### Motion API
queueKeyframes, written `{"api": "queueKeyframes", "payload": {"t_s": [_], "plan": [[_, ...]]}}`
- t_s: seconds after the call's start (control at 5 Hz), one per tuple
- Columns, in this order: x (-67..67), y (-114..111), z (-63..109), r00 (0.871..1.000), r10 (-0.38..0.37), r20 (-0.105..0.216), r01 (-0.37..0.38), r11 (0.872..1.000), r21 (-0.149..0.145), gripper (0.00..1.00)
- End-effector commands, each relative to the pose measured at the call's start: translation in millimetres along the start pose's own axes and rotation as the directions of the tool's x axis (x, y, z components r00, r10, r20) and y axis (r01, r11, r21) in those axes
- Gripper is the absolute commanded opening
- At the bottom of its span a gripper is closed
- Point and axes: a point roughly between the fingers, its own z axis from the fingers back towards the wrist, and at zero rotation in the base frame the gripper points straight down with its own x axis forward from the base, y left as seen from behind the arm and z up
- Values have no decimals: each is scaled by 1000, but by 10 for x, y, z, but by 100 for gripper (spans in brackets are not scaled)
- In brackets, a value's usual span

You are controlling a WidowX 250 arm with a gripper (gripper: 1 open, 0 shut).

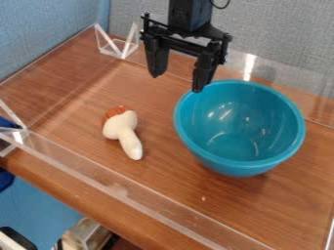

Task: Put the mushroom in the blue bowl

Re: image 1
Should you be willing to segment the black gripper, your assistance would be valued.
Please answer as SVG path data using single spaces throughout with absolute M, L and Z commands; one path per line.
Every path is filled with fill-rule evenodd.
M 157 78 L 167 70 L 170 51 L 197 57 L 193 91 L 199 93 L 210 83 L 217 65 L 226 62 L 233 36 L 213 26 L 210 21 L 194 30 L 155 19 L 150 12 L 142 15 L 140 39 L 144 44 L 147 68 Z

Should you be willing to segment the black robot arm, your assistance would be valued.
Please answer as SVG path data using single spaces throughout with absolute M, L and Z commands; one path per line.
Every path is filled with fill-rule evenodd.
M 193 91 L 199 93 L 210 84 L 217 67 L 226 63 L 233 36 L 211 24 L 213 0 L 170 0 L 167 22 L 157 21 L 146 12 L 140 18 L 146 62 L 151 76 L 162 75 L 169 66 L 170 51 L 197 57 Z

